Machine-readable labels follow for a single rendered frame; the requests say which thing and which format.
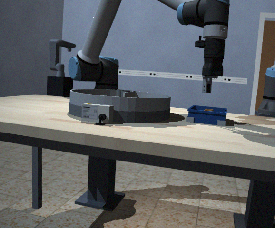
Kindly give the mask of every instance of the table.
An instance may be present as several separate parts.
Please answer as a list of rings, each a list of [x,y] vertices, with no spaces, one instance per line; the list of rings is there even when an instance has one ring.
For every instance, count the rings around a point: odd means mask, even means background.
[[[77,204],[113,210],[116,160],[250,180],[236,228],[275,227],[275,118],[231,114],[226,126],[185,121],[171,108],[160,123],[94,125],[68,116],[69,98],[0,97],[0,141],[32,146],[33,208],[42,206],[42,148],[89,156],[88,191]]]

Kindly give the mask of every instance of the wooden tabletop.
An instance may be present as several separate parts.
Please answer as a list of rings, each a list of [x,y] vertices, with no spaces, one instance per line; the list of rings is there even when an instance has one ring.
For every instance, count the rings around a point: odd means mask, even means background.
[[[227,126],[188,123],[171,108],[160,123],[81,123],[69,98],[0,97],[0,132],[120,151],[275,171],[275,118],[227,113]]]

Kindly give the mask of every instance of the metal table frame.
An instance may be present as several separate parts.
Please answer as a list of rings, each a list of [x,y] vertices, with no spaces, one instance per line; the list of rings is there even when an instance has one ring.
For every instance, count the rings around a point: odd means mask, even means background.
[[[42,207],[42,148],[89,156],[88,191],[75,203],[112,211],[125,194],[115,192],[116,160],[249,179],[245,214],[234,213],[235,228],[275,228],[275,172],[167,158],[1,133],[0,141],[32,147],[32,207]]]

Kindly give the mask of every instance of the label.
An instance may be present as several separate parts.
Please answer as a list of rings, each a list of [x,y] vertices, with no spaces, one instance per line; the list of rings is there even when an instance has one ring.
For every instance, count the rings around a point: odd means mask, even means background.
[[[82,107],[82,118],[97,120],[98,107],[96,107],[96,106]]]

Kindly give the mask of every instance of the black box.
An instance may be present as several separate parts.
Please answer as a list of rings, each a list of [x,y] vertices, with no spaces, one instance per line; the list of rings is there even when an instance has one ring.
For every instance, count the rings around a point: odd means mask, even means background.
[[[73,79],[70,77],[48,76],[47,95],[70,97]]]

